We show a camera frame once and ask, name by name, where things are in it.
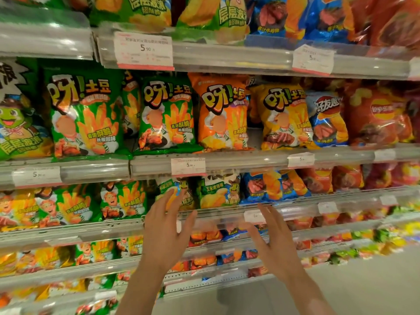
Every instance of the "hand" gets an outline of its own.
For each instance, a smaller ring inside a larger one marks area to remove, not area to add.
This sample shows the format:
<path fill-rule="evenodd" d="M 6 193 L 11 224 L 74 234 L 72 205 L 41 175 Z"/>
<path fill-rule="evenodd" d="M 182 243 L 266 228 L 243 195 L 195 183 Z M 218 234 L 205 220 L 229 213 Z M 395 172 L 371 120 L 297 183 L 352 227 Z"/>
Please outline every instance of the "hand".
<path fill-rule="evenodd" d="M 306 276 L 306 272 L 297 256 L 296 246 L 291 231 L 281 214 L 270 205 L 258 204 L 268 226 L 270 242 L 265 243 L 257 228 L 251 223 L 245 227 L 255 243 L 258 257 L 268 271 L 286 285 L 294 278 Z"/>
<path fill-rule="evenodd" d="M 162 277 L 184 254 L 197 217 L 196 210 L 190 213 L 178 234 L 176 218 L 185 189 L 172 201 L 165 213 L 166 204 L 173 193 L 174 190 L 171 189 L 156 201 L 144 221 L 143 252 L 139 268 L 156 270 L 157 276 Z"/>

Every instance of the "right hand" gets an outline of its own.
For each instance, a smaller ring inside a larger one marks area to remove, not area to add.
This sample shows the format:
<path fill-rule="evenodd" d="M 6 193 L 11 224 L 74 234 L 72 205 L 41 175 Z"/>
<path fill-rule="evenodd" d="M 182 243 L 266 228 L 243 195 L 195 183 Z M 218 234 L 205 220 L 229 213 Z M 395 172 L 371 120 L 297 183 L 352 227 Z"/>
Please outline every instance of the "right hand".
<path fill-rule="evenodd" d="M 282 215 L 270 205 L 259 203 L 258 208 L 267 223 L 270 242 L 265 243 L 253 224 L 246 222 L 244 227 L 253 239 L 264 266 L 286 285 L 297 277 L 306 276 L 291 231 Z"/>

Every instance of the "forearm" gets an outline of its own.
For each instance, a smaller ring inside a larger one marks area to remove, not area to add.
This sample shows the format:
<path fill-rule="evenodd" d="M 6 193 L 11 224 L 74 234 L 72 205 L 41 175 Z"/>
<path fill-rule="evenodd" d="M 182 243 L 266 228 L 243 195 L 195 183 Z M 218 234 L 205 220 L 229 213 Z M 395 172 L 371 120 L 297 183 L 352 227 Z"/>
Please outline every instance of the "forearm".
<path fill-rule="evenodd" d="M 150 315 L 165 272 L 140 262 L 131 276 L 116 315 Z"/>
<path fill-rule="evenodd" d="M 300 315 L 335 315 L 318 285 L 305 271 L 285 284 Z"/>

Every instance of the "floor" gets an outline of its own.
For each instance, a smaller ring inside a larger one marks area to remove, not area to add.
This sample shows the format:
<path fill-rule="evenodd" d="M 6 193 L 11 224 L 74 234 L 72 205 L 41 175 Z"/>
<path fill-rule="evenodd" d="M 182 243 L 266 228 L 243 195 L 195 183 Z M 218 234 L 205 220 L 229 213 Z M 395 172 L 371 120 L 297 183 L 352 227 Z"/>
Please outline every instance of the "floor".
<path fill-rule="evenodd" d="M 420 247 L 308 270 L 338 315 L 420 314 Z M 276 279 L 163 300 L 152 315 L 299 315 Z"/>

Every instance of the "person's arm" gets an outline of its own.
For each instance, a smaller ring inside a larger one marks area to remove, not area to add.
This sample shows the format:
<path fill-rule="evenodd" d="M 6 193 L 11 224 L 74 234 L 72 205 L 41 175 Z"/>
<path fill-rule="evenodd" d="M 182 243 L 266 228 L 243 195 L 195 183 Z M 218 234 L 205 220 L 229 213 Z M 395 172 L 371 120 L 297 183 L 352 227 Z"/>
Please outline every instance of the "person's arm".
<path fill-rule="evenodd" d="M 318 285 L 304 270 L 281 214 L 270 205 L 258 204 L 258 208 L 268 226 L 269 244 L 265 243 L 254 225 L 246 223 L 245 227 L 264 266 L 286 285 L 300 315 L 334 315 Z"/>
<path fill-rule="evenodd" d="M 173 190 L 156 201 L 144 221 L 143 251 L 139 266 L 132 274 L 118 306 L 117 315 L 150 315 L 166 273 L 182 257 L 188 245 L 197 211 L 186 219 L 181 233 L 176 232 L 176 218 L 185 191 L 166 204 Z"/>

